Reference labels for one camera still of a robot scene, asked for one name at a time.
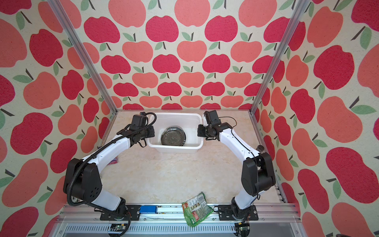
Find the purple candy bag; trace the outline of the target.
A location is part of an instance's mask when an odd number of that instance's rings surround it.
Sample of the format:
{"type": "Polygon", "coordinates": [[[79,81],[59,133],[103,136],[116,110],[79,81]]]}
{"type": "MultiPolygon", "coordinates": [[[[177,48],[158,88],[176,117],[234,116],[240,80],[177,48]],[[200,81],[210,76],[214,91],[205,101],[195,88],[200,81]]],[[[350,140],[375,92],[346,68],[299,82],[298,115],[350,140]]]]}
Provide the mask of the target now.
{"type": "Polygon", "coordinates": [[[113,164],[117,164],[118,163],[118,157],[115,157],[114,159],[112,159],[109,164],[110,165],[113,165],[113,164]]]}

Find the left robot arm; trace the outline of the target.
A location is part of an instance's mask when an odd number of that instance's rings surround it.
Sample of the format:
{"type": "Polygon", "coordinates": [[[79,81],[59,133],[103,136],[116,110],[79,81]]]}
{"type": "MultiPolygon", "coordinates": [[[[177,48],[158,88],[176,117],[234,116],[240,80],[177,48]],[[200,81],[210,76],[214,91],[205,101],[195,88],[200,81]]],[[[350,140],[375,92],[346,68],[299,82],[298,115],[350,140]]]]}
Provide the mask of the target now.
{"type": "Polygon", "coordinates": [[[128,125],[107,144],[83,159],[72,159],[67,167],[64,193],[70,206],[86,204],[115,215],[126,215],[125,199],[103,189],[100,174],[120,153],[155,136],[154,127],[128,125]]]}

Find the left aluminium corner post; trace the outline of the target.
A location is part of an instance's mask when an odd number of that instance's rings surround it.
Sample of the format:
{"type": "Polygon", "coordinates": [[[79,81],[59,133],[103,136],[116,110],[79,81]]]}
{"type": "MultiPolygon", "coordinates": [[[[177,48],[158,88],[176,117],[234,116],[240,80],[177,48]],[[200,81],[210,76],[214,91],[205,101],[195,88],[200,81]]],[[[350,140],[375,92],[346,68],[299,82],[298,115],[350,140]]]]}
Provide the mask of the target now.
{"type": "Polygon", "coordinates": [[[54,12],[54,15],[57,17],[59,23],[63,27],[65,33],[67,34],[69,40],[73,44],[73,47],[75,48],[76,52],[78,53],[79,58],[81,59],[82,63],[84,64],[87,72],[93,79],[95,85],[97,86],[101,96],[103,97],[104,101],[106,102],[107,106],[110,109],[110,113],[113,116],[117,115],[117,108],[115,106],[114,101],[112,100],[110,94],[108,93],[108,90],[97,72],[96,68],[94,67],[94,64],[85,48],[83,43],[81,42],[79,36],[77,35],[75,28],[73,24],[71,23],[69,16],[65,12],[63,5],[60,3],[60,1],[47,1],[52,8],[52,11],[54,12]]]}

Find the right aluminium corner post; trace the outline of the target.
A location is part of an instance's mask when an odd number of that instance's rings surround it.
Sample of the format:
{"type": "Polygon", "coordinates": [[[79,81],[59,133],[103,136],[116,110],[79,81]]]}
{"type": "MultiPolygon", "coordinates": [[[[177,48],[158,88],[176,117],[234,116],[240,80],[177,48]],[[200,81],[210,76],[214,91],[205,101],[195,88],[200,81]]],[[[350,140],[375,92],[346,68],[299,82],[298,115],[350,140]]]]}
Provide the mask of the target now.
{"type": "Polygon", "coordinates": [[[289,49],[289,42],[291,38],[293,37],[295,30],[300,23],[300,20],[302,19],[302,16],[311,1],[308,0],[300,0],[297,1],[297,5],[295,6],[295,9],[293,11],[293,14],[289,20],[289,23],[286,27],[286,30],[283,34],[283,37],[278,45],[277,50],[275,51],[275,54],[273,56],[273,59],[271,61],[271,64],[268,68],[267,73],[265,74],[263,81],[261,83],[261,87],[258,91],[257,96],[254,99],[254,103],[252,105],[252,108],[249,111],[249,115],[251,117],[254,116],[256,109],[258,108],[259,103],[262,101],[262,97],[267,89],[267,86],[270,82],[270,80],[273,78],[273,74],[276,71],[282,55],[286,52],[287,49],[289,49]]]}

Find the white plastic bin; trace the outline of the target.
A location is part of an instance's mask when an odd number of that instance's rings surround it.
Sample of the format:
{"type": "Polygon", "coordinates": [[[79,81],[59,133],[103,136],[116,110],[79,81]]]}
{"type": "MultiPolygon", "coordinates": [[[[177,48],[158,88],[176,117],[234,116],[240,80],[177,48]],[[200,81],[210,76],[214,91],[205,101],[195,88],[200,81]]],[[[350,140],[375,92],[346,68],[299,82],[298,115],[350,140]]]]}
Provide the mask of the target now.
{"type": "Polygon", "coordinates": [[[153,124],[155,136],[147,139],[149,147],[160,153],[193,154],[203,146],[204,139],[197,136],[203,118],[195,113],[156,113],[153,124]]]}

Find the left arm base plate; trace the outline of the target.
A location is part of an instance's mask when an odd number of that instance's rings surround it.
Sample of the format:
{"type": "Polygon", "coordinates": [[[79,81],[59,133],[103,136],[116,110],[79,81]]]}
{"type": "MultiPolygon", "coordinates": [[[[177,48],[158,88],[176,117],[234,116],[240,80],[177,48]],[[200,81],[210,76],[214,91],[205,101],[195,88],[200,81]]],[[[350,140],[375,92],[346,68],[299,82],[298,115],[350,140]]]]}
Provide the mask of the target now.
{"type": "Polygon", "coordinates": [[[113,212],[102,211],[101,221],[138,221],[140,219],[141,205],[122,205],[113,212]]]}

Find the blue label block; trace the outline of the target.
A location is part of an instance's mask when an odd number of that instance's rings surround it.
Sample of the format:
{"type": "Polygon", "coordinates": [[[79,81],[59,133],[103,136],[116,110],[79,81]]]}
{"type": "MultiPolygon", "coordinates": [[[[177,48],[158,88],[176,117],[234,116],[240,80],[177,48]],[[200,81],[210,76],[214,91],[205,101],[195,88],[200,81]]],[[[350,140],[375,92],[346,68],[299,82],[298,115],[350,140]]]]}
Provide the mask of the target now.
{"type": "Polygon", "coordinates": [[[157,212],[158,207],[156,205],[141,205],[141,214],[154,214],[157,212]]]}

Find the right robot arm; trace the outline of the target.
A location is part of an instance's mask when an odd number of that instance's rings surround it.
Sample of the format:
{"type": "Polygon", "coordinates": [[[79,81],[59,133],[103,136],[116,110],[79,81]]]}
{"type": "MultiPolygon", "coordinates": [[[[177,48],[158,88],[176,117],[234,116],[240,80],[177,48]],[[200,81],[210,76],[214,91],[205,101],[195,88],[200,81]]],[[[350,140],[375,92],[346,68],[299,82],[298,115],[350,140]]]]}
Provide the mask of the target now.
{"type": "Polygon", "coordinates": [[[200,124],[197,136],[220,141],[241,161],[242,189],[232,198],[231,209],[236,220],[245,220],[253,202],[276,184],[271,156],[249,146],[226,122],[207,126],[200,124]]]}

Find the dark spice jar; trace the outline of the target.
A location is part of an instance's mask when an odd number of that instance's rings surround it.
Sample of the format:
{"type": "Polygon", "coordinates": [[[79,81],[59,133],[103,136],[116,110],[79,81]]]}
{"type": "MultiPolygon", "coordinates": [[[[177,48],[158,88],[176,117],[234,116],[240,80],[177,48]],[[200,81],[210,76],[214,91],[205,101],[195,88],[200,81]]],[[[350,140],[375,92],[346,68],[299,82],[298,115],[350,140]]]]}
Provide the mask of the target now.
{"type": "Polygon", "coordinates": [[[256,148],[256,150],[257,150],[258,152],[260,152],[260,153],[263,153],[263,152],[265,151],[265,148],[264,148],[263,145],[258,145],[257,148],[256,148]]]}

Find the green snack packet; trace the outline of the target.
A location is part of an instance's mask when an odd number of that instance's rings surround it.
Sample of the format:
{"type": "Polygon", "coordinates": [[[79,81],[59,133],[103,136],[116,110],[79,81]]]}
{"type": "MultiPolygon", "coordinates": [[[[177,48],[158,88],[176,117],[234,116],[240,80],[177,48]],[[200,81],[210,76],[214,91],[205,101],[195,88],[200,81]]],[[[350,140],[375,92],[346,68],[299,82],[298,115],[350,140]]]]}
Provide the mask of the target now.
{"type": "Polygon", "coordinates": [[[213,213],[203,192],[182,203],[185,221],[189,227],[196,227],[213,213]]]}

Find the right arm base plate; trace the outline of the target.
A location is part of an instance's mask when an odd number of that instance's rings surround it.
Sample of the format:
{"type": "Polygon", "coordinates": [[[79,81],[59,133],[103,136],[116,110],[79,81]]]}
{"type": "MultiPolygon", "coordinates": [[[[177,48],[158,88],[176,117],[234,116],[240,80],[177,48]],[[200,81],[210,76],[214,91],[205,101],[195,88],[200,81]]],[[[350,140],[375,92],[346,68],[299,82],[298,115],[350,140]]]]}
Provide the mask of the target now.
{"type": "Polygon", "coordinates": [[[246,209],[239,209],[236,204],[217,205],[214,211],[221,221],[258,221],[258,212],[254,205],[246,209]]]}

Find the aluminium front rail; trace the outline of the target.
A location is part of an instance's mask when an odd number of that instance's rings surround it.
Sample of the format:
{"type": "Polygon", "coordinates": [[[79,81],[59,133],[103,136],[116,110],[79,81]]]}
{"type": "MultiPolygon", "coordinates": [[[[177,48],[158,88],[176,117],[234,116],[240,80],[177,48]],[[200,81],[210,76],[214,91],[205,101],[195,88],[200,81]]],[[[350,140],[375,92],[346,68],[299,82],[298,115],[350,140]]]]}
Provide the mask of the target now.
{"type": "Polygon", "coordinates": [[[211,213],[190,217],[179,203],[129,204],[125,218],[89,206],[65,206],[49,237],[305,237],[298,211],[289,203],[256,203],[236,220],[226,203],[210,203],[211,213]]]}

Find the clear glass plate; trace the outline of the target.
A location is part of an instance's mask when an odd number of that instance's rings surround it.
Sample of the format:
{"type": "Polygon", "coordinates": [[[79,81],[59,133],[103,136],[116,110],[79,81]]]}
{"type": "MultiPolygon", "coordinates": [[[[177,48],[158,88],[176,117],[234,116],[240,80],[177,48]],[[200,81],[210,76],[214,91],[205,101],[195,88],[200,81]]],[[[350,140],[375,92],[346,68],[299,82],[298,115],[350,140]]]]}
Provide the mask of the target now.
{"type": "Polygon", "coordinates": [[[186,134],[180,126],[170,126],[162,133],[160,143],[164,146],[184,146],[186,134]]]}

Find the aluminium corner post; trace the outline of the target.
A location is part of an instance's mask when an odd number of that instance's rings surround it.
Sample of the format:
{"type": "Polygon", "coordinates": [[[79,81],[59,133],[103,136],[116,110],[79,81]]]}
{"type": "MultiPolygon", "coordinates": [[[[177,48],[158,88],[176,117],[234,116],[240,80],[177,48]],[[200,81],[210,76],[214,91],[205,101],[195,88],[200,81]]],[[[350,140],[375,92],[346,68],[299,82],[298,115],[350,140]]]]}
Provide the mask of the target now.
{"type": "Polygon", "coordinates": [[[52,8],[52,11],[54,12],[54,15],[57,17],[59,23],[63,27],[65,33],[67,34],[69,40],[73,44],[73,47],[75,48],[76,52],[78,53],[79,58],[81,59],[82,63],[84,64],[87,72],[93,79],[95,85],[97,86],[101,96],[103,97],[104,101],[106,102],[107,106],[110,109],[110,113],[113,116],[117,115],[117,108],[115,106],[114,101],[112,100],[110,94],[108,93],[108,90],[97,72],[96,68],[94,67],[94,64],[85,48],[83,43],[81,42],[79,36],[77,35],[75,28],[73,24],[71,23],[69,16],[65,12],[63,5],[60,3],[60,1],[47,1],[52,8]]]}
{"type": "Polygon", "coordinates": [[[271,61],[271,64],[268,68],[267,73],[265,74],[263,81],[261,83],[261,87],[258,91],[257,96],[254,99],[254,103],[252,105],[252,108],[249,111],[249,115],[251,117],[254,116],[256,109],[258,108],[259,103],[262,101],[262,97],[267,89],[267,86],[270,82],[270,80],[273,78],[273,74],[276,71],[282,55],[286,52],[287,49],[289,49],[289,42],[291,38],[293,37],[295,30],[300,23],[300,20],[302,19],[302,16],[311,1],[308,0],[300,0],[297,1],[297,5],[295,6],[295,9],[293,11],[293,14],[289,20],[289,23],[286,27],[286,30],[283,34],[283,37],[278,45],[277,50],[275,51],[275,54],[273,56],[273,59],[271,61]]]}

